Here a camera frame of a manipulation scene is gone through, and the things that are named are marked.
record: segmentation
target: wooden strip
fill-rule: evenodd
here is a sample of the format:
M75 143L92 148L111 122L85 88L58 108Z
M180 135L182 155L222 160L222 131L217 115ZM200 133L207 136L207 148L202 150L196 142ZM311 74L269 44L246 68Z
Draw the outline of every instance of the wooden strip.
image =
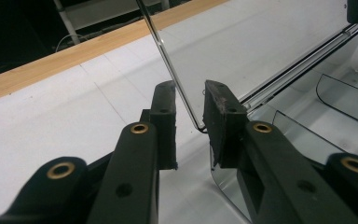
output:
M193 0L156 15L159 29L197 15L227 0ZM105 35L93 38L69 49L0 74L0 97L21 90L63 70L86 62L113 49L149 35L145 21L137 21Z

